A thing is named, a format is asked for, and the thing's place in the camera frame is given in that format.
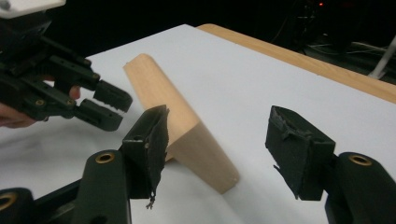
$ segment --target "black plastic part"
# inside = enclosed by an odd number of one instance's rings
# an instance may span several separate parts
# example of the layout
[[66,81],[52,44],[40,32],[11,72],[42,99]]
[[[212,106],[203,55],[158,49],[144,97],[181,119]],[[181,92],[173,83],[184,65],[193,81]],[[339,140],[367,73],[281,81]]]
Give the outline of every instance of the black plastic part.
[[22,110],[23,98],[29,92],[26,84],[23,84],[15,77],[9,77],[0,71],[0,90],[1,103],[9,105],[19,111]]
[[29,189],[0,190],[1,224],[30,224],[34,208],[33,196]]
[[72,224],[131,223],[122,155],[104,150],[87,159],[81,179]]
[[70,98],[68,94],[66,95],[61,91],[52,88],[49,84],[37,76],[27,75],[21,77],[21,81],[28,85],[33,91],[37,92],[37,94],[45,97],[44,99],[46,101],[51,102],[58,108],[63,110],[73,110],[74,106],[76,105],[76,101]]
[[0,19],[0,60],[8,60],[29,49],[50,26],[51,20],[43,12],[14,19]]
[[56,55],[52,55],[41,65],[41,69],[55,77],[55,81],[62,81],[70,85],[83,87],[94,91],[100,76],[91,68],[81,66],[78,63],[68,61]]
[[332,160],[335,142],[289,109],[272,106],[265,146],[296,198],[319,201],[323,165]]
[[58,55],[61,58],[72,61],[76,64],[79,64],[80,66],[86,67],[87,69],[91,70],[92,62],[82,57],[80,54],[73,51],[72,49],[67,48],[45,36],[41,36],[40,40],[43,44],[48,46],[47,50],[49,51],[49,55]]
[[124,112],[132,104],[131,95],[103,80],[97,84],[93,98]]
[[131,199],[152,199],[161,179],[169,137],[166,105],[146,110],[122,140]]
[[379,162],[345,152],[335,176],[340,191],[332,192],[326,204],[331,223],[396,223],[396,183]]
[[69,224],[75,208],[80,180],[35,200],[35,223]]
[[77,118],[108,132],[116,131],[122,122],[122,116],[119,114],[87,99],[81,102],[75,115]]

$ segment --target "brass screw insert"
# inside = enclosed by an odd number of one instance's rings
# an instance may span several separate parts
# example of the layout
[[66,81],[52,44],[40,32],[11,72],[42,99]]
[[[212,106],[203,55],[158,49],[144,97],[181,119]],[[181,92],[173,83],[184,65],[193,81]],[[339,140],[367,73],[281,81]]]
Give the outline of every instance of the brass screw insert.
[[44,100],[36,100],[35,101],[36,105],[43,105],[44,103],[46,103]]
[[107,152],[107,153],[97,156],[95,161],[97,163],[107,163],[107,162],[113,161],[114,158],[115,158],[114,153]]
[[358,165],[363,165],[363,166],[373,165],[373,163],[369,159],[367,159],[363,156],[360,156],[360,155],[350,155],[349,159]]
[[17,201],[18,194],[15,192],[7,192],[0,195],[0,211],[10,207]]

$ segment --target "light wooden block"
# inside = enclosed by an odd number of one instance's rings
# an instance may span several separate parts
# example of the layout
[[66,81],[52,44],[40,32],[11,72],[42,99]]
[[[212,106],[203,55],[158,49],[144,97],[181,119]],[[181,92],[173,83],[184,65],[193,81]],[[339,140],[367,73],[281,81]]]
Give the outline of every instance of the light wooden block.
[[236,168],[160,66],[140,54],[123,68],[145,109],[167,105],[170,110],[166,159],[187,166],[219,193],[231,189],[239,181]]

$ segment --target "dark background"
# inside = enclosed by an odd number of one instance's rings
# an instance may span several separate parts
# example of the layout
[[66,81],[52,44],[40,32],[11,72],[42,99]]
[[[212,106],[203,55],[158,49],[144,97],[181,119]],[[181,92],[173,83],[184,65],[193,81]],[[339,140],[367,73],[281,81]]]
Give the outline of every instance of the dark background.
[[340,51],[351,41],[386,46],[396,34],[394,0],[67,0],[47,15],[45,35],[83,56],[180,24],[215,23],[293,50],[323,33]]

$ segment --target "wooden table edge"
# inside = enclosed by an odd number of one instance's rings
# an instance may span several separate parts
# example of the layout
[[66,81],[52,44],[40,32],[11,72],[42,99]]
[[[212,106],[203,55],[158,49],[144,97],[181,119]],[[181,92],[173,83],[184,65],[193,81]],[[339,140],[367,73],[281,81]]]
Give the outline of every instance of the wooden table edge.
[[309,72],[345,84],[356,90],[364,91],[394,104],[396,103],[396,85],[310,58],[289,49],[283,49],[279,46],[237,33],[216,24],[207,23],[197,26],[196,28],[248,49],[253,49],[262,54],[276,58],[285,63],[290,63]]

